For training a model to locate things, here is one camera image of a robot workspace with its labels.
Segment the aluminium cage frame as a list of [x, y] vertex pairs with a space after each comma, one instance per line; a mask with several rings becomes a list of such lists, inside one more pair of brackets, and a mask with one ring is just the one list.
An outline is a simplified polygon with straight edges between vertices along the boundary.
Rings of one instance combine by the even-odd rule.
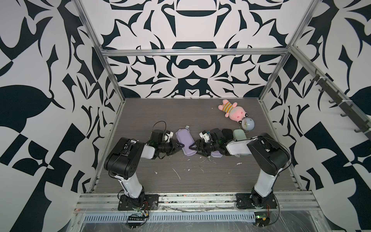
[[371, 140], [316, 69], [371, 119], [370, 1], [76, 1], [124, 98], [259, 98], [300, 186], [368, 193]]

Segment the pink plush pig toy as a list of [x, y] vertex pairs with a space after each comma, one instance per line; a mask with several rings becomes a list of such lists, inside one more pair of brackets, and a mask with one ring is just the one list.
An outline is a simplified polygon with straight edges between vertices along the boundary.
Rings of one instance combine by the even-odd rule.
[[225, 117], [242, 124], [242, 120], [247, 118], [249, 114], [236, 102], [231, 103], [229, 100], [224, 99], [218, 109], [225, 113]]

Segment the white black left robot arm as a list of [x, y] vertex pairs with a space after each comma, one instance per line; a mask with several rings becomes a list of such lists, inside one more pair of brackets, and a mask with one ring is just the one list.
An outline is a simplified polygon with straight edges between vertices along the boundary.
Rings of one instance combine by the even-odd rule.
[[144, 188], [136, 175], [141, 158], [154, 160], [160, 158], [160, 154], [171, 156], [185, 147], [173, 135], [168, 130], [153, 130], [147, 142], [126, 137], [119, 139], [103, 167], [111, 178], [119, 181], [126, 197], [139, 202], [144, 200]]

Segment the blue round alarm clock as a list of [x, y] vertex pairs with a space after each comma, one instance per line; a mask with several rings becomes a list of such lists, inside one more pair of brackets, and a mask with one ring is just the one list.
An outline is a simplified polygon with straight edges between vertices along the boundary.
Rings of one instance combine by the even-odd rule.
[[255, 122], [252, 118], [244, 118], [239, 121], [240, 128], [245, 132], [250, 132], [255, 128]]

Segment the lavender umbrella case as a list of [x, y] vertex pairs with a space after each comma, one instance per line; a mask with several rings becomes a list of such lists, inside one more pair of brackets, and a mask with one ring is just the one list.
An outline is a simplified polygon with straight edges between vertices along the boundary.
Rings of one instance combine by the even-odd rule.
[[213, 151], [211, 152], [211, 156], [214, 158], [221, 158], [223, 157], [223, 154], [221, 154], [219, 151]]

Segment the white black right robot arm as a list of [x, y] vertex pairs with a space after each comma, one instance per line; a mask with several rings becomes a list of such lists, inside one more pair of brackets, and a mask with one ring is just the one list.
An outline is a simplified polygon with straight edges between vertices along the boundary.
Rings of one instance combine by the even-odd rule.
[[257, 207], [272, 198], [273, 187], [279, 174], [291, 165], [292, 155], [269, 134], [236, 139], [231, 129], [212, 129], [201, 132], [200, 139], [186, 146], [203, 156], [219, 152], [225, 156], [252, 155], [260, 167], [260, 174], [250, 195], [250, 202]]

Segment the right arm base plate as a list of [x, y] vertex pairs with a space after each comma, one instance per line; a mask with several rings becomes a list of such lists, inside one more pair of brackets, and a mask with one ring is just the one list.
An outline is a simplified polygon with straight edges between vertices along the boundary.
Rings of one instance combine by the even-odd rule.
[[276, 209], [277, 203], [272, 192], [266, 197], [260, 196], [255, 191], [236, 194], [236, 207], [238, 209]]

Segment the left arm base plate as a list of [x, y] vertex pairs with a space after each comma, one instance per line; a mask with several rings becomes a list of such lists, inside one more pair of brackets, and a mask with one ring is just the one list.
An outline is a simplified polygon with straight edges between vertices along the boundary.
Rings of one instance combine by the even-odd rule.
[[158, 208], [158, 194], [141, 194], [138, 198], [130, 198], [126, 195], [121, 195], [118, 211], [129, 211], [137, 208], [144, 210], [155, 210]]

